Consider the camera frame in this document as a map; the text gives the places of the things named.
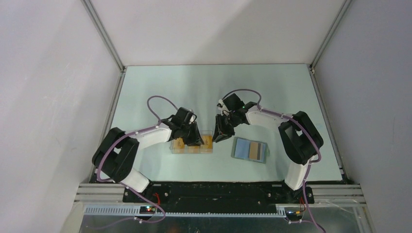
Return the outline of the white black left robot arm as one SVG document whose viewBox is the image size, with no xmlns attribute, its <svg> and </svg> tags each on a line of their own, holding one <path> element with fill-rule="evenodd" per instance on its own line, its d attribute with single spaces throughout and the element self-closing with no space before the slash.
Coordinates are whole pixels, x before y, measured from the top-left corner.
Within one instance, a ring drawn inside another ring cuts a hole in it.
<svg viewBox="0 0 412 233">
<path fill-rule="evenodd" d="M 114 127 L 97 148 L 92 163 L 109 180 L 135 190 L 135 196 L 141 202 L 148 202 L 153 198 L 154 190 L 151 181 L 133 167 L 137 153 L 175 139 L 182 139 L 189 147 L 203 145 L 196 119 L 193 111 L 180 107 L 176 114 L 160 120 L 155 126 L 129 133 Z"/>
</svg>

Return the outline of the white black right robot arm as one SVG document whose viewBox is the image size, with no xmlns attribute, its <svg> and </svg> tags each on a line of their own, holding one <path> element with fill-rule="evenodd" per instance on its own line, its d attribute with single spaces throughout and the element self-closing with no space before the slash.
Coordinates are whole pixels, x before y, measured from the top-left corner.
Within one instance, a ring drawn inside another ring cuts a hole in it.
<svg viewBox="0 0 412 233">
<path fill-rule="evenodd" d="M 235 135 L 241 124 L 278 130 L 284 151 L 291 163 L 282 190 L 285 201 L 295 203 L 302 197 L 301 187 L 307 179 L 308 168 L 321 160 L 320 148 L 323 138 L 309 118 L 299 111 L 282 114 L 261 107 L 259 102 L 244 103 L 235 92 L 230 92 L 217 104 L 220 113 L 215 117 L 213 142 L 218 143 Z"/>
</svg>

